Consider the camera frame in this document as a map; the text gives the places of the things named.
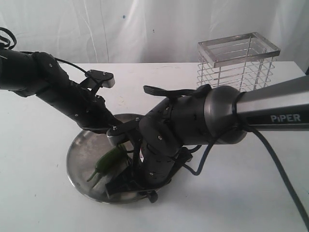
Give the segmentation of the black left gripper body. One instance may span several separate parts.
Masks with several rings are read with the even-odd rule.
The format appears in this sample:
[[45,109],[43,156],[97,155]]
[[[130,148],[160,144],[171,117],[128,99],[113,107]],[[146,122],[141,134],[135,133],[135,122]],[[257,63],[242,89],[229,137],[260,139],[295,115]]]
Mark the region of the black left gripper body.
[[105,131],[121,124],[107,109],[105,99],[70,81],[70,116],[84,130]]

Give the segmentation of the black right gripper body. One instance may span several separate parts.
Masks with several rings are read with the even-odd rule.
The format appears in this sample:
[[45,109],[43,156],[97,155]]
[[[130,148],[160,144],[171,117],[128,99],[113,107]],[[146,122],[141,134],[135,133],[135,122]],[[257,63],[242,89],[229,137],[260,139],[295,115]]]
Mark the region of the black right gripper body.
[[186,148],[177,148],[175,153],[160,152],[147,142],[142,142],[133,152],[131,174],[137,193],[151,203],[158,199],[157,190],[167,185],[180,168],[192,158]]

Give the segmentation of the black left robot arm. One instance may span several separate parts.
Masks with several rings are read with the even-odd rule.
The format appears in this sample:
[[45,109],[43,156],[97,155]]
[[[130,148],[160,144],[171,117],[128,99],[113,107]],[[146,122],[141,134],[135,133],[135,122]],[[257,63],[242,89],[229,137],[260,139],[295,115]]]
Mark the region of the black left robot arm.
[[45,52],[26,54],[0,51],[0,88],[20,97],[36,96],[52,106],[80,128],[105,133],[121,121],[107,109],[105,99],[97,95],[101,87],[112,88],[110,72],[89,70],[85,79],[76,83],[60,67],[57,59]]

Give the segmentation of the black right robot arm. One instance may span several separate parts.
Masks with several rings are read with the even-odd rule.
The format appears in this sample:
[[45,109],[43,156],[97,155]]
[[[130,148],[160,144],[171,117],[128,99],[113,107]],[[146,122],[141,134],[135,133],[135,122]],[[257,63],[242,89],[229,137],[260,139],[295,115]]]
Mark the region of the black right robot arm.
[[191,159],[190,145],[236,144],[248,131],[309,128],[307,76],[240,92],[230,86],[164,90],[144,86],[163,100],[141,119],[108,132],[111,143],[130,141],[131,164],[105,185],[109,197],[136,193],[157,200],[157,190]]

